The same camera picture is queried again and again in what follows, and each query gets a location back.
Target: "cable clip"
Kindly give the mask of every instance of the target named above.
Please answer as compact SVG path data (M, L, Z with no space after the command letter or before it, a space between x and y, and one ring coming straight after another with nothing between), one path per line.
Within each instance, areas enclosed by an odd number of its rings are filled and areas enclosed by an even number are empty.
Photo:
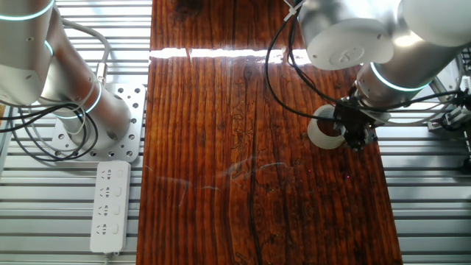
M295 7L291 6L289 3L288 3L288 0L284 0L284 2L289 6L289 13L288 15L285 17L284 21L288 21L288 19L290 17L292 17L293 15L296 15L296 12L299 8L301 8L301 6L304 4L304 2L306 2L307 0L302 0L299 4L297 4Z

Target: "white cylindrical part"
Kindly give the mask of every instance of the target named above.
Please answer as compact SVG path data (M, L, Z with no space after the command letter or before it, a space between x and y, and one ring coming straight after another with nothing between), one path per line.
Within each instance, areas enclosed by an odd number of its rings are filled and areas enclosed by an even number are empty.
M332 118L335 107L331 105L323 105L318 108L314 113L315 116L321 116L325 118ZM313 144L322 149L335 149L339 147L344 141L344 136L329 136L324 134L317 124L317 119L311 119L308 125L308 136Z

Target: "wooden board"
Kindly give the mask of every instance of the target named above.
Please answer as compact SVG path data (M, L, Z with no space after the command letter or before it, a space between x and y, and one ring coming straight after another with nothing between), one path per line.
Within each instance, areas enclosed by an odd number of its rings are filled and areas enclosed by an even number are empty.
M154 0L138 265L402 263L378 145L316 148L309 119L266 88L287 12L281 0ZM356 73L303 69L336 98ZM285 60L269 73L288 105L324 104Z

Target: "power strip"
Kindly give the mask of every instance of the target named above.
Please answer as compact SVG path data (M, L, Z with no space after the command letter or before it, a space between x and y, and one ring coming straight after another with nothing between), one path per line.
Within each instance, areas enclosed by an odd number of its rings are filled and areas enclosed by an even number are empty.
M128 162L98 164L91 221L92 252L112 253L124 249L130 179L131 165Z

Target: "metal plate with holes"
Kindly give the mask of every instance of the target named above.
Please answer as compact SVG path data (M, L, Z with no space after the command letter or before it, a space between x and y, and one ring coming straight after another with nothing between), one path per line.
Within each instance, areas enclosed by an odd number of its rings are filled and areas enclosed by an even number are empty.
M130 128L126 135L121 140L117 141L112 147L102 150L92 150L88 155L85 155L78 160L122 160L131 163L138 157L139 153L139 136L141 135L142 130L146 88L143 85L106 84L106 89L126 102L131 112ZM77 148L77 145L67 136L67 132L59 119L55 125L54 135L52 137L52 146L58 149ZM56 155L65 156L67 154L56 152Z

